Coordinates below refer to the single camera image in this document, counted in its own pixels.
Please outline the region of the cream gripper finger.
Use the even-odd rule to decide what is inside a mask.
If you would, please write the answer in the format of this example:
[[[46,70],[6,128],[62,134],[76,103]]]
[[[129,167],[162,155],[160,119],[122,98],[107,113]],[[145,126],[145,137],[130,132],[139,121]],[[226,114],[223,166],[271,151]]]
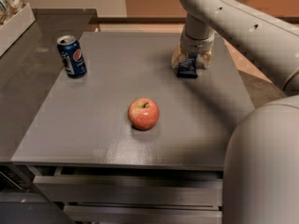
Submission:
[[[201,68],[208,69],[211,63],[211,57],[212,57],[212,52],[211,50],[208,50],[197,57],[197,62],[199,63]]]
[[[177,44],[171,57],[171,67],[176,69],[178,65],[187,58],[187,56],[188,53],[181,48],[180,44]]]

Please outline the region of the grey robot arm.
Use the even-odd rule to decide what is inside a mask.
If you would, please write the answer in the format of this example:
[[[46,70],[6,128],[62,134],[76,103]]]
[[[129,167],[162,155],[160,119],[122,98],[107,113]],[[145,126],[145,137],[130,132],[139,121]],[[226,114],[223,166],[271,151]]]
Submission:
[[[235,0],[179,0],[187,13],[172,66],[180,77],[208,67],[216,35],[250,63],[258,108],[226,150],[222,224],[299,224],[299,34],[296,26]]]

